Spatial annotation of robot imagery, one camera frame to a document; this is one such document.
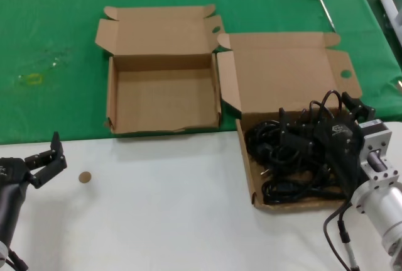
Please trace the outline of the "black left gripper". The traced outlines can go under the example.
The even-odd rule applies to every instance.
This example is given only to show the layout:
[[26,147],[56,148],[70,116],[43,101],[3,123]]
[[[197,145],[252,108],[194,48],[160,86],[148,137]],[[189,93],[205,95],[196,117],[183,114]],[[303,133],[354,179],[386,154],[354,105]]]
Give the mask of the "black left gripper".
[[50,149],[21,158],[1,158],[1,187],[13,184],[29,184],[30,170],[40,169],[31,176],[31,184],[39,189],[67,168],[63,146],[58,132],[54,132]]

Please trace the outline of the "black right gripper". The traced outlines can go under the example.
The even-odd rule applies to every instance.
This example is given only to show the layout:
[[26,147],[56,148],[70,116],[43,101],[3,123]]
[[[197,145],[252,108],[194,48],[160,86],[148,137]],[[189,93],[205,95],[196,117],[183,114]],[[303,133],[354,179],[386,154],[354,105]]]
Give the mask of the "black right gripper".
[[376,110],[359,98],[351,97],[347,92],[343,92],[341,98],[348,110],[348,116],[321,121],[316,124],[315,129],[310,123],[292,123],[288,113],[279,108],[280,145],[290,147],[303,155],[311,155],[314,136],[345,196],[351,197],[357,188],[360,171],[361,143],[354,134],[355,121],[363,123],[374,120]]

